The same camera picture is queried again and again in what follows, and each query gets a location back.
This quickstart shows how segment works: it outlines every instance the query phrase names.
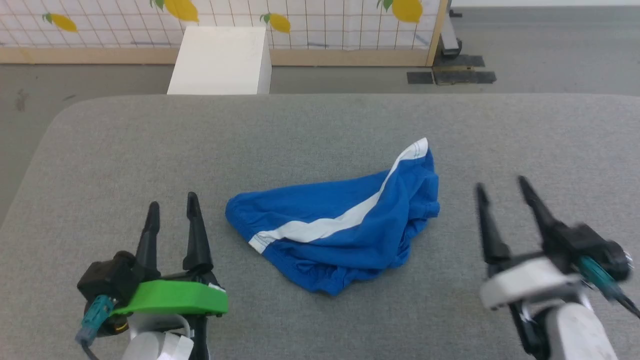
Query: gray fabric surface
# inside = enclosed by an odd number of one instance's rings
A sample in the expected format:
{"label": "gray fabric surface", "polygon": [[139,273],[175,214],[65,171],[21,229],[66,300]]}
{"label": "gray fabric surface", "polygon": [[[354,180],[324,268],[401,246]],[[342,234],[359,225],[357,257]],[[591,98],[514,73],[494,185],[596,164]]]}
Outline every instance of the gray fabric surface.
{"label": "gray fabric surface", "polygon": [[[554,213],[640,254],[640,99],[591,95],[132,96],[86,101],[44,136],[0,230],[0,359],[84,359],[73,342],[76,282],[94,260],[134,251],[161,205],[159,267],[181,268],[186,194],[202,205],[230,313],[212,319],[217,359],[527,359],[507,311],[485,311],[473,187],[484,181],[503,237],[537,249],[515,176]],[[426,136],[440,216],[407,264],[308,293],[246,244],[223,210],[239,192],[363,176]],[[640,300],[640,282],[625,286]],[[640,321],[594,295],[620,359],[637,358]],[[119,359],[127,336],[99,339]]]}

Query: white wall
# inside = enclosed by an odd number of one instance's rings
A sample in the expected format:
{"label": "white wall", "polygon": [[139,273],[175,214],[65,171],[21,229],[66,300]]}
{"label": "white wall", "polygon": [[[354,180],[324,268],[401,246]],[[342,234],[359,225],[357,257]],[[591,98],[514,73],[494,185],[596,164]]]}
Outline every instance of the white wall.
{"label": "white wall", "polygon": [[451,6],[640,6],[640,0],[453,0]]}

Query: teal connector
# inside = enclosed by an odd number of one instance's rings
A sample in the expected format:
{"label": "teal connector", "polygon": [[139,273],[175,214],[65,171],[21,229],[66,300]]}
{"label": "teal connector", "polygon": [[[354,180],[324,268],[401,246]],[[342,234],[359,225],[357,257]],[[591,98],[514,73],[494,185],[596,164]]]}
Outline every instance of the teal connector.
{"label": "teal connector", "polygon": [[598,288],[605,299],[611,301],[624,296],[618,283],[594,259],[582,256],[579,259],[579,264],[582,276]]}
{"label": "teal connector", "polygon": [[113,302],[106,295],[99,295],[84,314],[82,326],[76,334],[76,342],[80,345],[91,346],[98,335],[98,329],[107,320],[113,310]]}

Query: floor stain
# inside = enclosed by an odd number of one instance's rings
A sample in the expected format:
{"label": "floor stain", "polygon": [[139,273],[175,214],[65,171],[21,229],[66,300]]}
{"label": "floor stain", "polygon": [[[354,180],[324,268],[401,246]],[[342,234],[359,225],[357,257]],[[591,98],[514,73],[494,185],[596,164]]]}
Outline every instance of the floor stain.
{"label": "floor stain", "polygon": [[27,99],[29,98],[29,93],[24,92],[24,89],[20,89],[17,92],[17,97],[15,98],[15,109],[19,112],[23,113],[27,108]]}

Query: gray floor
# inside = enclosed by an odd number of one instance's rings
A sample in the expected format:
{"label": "gray floor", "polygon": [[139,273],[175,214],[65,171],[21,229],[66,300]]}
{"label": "gray floor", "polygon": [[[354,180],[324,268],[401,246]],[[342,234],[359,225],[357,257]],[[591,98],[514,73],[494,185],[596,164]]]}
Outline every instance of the gray floor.
{"label": "gray floor", "polygon": [[[492,85],[408,85],[407,68],[273,69],[271,93],[640,95],[640,8],[463,10],[463,52],[483,55]],[[166,93],[171,66],[0,66],[0,223],[55,115],[86,99]]]}

